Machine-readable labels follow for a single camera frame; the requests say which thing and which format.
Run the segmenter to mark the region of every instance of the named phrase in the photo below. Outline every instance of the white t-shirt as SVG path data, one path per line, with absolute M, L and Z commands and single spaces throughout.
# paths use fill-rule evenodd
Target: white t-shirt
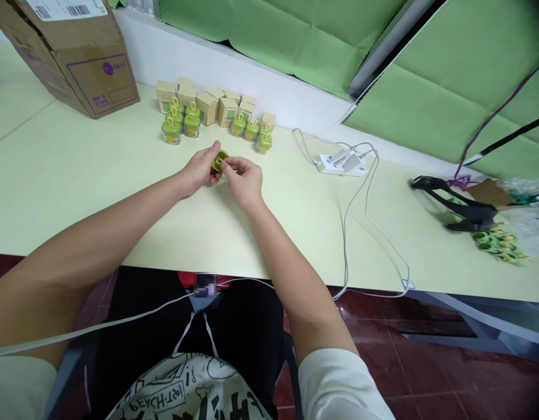
M 0 357 L 0 420 L 41 419 L 56 375 L 42 359 Z M 299 387 L 306 420 L 394 419 L 363 360 L 347 350 L 308 355 Z M 174 353 L 137 378 L 108 416 L 123 417 L 270 419 L 232 366 L 200 353 Z

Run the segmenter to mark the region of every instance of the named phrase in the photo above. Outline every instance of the red tile floor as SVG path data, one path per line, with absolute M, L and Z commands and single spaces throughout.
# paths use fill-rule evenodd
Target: red tile floor
M 0 255 L 0 277 L 20 260 Z M 77 328 L 106 318 L 115 282 L 113 275 L 95 287 Z M 331 293 L 337 290 L 330 287 Z M 342 296 L 337 307 L 398 420 L 539 418 L 539 364 L 514 356 L 410 341 L 401 336 L 402 332 L 454 334 L 456 327 L 462 325 L 457 313 L 424 306 L 406 297 L 387 299 L 355 292 Z M 283 327 L 289 329 L 286 316 Z M 288 369 L 283 370 L 276 386 L 275 404 L 279 420 L 295 419 Z M 64 418 L 79 420 L 85 414 L 81 386 Z

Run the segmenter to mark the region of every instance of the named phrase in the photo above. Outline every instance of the white power strip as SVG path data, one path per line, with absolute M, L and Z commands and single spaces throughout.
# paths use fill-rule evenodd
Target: white power strip
M 353 155 L 353 158 L 357 158 L 359 164 L 352 170 L 346 171 L 343 167 L 335 167 L 331 162 L 332 156 L 319 154 L 314 159 L 316 161 L 316 167 L 320 173 L 328 173 L 334 175 L 348 175 L 348 176 L 363 176 L 367 173 L 365 168 L 365 160 Z

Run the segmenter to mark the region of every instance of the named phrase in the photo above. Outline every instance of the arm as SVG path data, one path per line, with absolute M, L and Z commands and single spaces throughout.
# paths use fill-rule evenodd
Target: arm
M 93 287 L 172 206 L 221 174 L 217 141 L 178 173 L 68 227 L 0 279 L 0 347 L 68 333 Z M 59 367 L 68 343 L 26 352 Z
M 250 219 L 275 291 L 287 311 L 297 363 L 321 348 L 359 355 L 326 285 L 264 203 L 261 168 L 243 157 L 229 157 L 222 170 Z

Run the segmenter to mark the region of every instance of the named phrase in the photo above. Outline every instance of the green fabric backdrop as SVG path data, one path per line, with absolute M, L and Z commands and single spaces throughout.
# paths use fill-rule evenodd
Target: green fabric backdrop
M 347 98 L 404 0 L 160 0 L 162 20 Z
M 450 0 L 369 90 L 346 125 L 457 163 L 483 121 L 539 64 L 539 1 Z M 539 118 L 539 71 L 468 157 Z M 473 168 L 539 178 L 539 127 Z

